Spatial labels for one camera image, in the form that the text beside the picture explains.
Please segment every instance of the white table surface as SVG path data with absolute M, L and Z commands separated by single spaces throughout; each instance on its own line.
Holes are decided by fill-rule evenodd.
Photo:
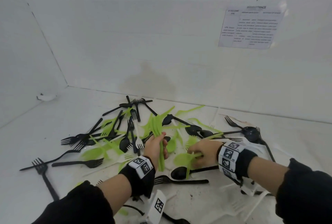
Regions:
M 81 88 L 68 87 L 60 93 L 60 96 L 53 101 L 43 102 L 34 109 L 23 114 L 0 129 L 0 219 L 1 223 L 17 224 L 31 223 L 44 210 L 45 206 L 52 201 L 52 197 L 40 175 L 33 169 L 19 172 L 20 168 L 30 166 L 31 161 L 39 157 L 44 161 L 54 159 L 65 151 L 68 146 L 61 146 L 60 140 L 67 136 L 74 136 L 78 133 L 85 133 L 90 129 L 100 116 L 108 109 L 115 108 L 118 104 L 127 102 L 125 95 L 107 92 L 99 92 Z M 172 101 L 154 100 L 150 103 L 157 113 L 163 113 L 175 105 L 173 114 L 177 110 L 187 110 L 196 105 L 177 103 Z M 183 119 L 196 117 L 201 122 L 209 124 L 217 108 L 204 107 L 184 115 Z M 141 125 L 147 122 L 150 111 L 140 105 Z M 105 118 L 113 118 L 118 112 L 113 112 Z M 278 163 L 288 165 L 289 156 L 273 149 L 278 146 L 294 156 L 298 161 L 310 166 L 314 170 L 322 170 L 332 173 L 332 159 L 329 155 L 332 144 L 329 141 L 330 124 L 274 117 L 253 113 L 245 113 L 220 109 L 217 117 L 217 126 L 223 131 L 234 128 L 227 125 L 224 115 L 229 115 L 246 125 L 259 126 L 263 139 L 269 144 Z M 184 138 L 187 134 L 182 129 Z M 172 158 L 170 155 L 166 161 L 166 167 L 172 169 Z M 77 154 L 66 155 L 61 161 L 76 160 Z M 99 179 L 106 179 L 117 173 L 118 166 L 105 169 L 106 171 L 96 172 L 89 176 L 91 183 Z M 47 176 L 60 197 L 64 197 L 75 184 L 85 178 L 81 174 L 86 171 L 85 167 L 51 167 L 49 166 Z M 222 185 L 230 184 L 231 181 L 219 171 L 209 171 L 196 174 L 195 178 L 209 179 L 208 185 L 158 185 L 155 188 L 161 189 L 165 194 L 176 192 L 167 204 L 165 212 L 173 218 L 185 218 L 190 223 L 200 223 L 200 220 L 207 211 L 218 209 L 222 204 L 227 203 L 229 197 L 248 196 L 238 195 L 239 189 L 225 193 L 219 192 Z M 142 203 L 132 202 L 144 210 Z M 282 223 L 274 213 L 275 199 L 266 197 L 258 208 L 253 212 L 247 223 Z M 129 216 L 123 217 L 117 214 L 117 223 L 131 223 L 136 218 L 137 212 L 127 209 Z M 216 223 L 242 223 L 236 218 L 225 217 Z

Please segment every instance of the wall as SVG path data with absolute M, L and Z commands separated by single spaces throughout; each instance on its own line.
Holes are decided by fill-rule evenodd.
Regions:
M 0 127 L 67 86 L 24 0 L 0 0 Z
M 27 0 L 70 86 L 332 122 L 332 0 L 269 50 L 218 47 L 233 0 Z

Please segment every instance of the instruction sheet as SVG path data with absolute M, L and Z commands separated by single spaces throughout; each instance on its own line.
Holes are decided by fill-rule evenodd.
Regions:
M 278 6 L 229 6 L 218 46 L 268 49 L 283 16 Z

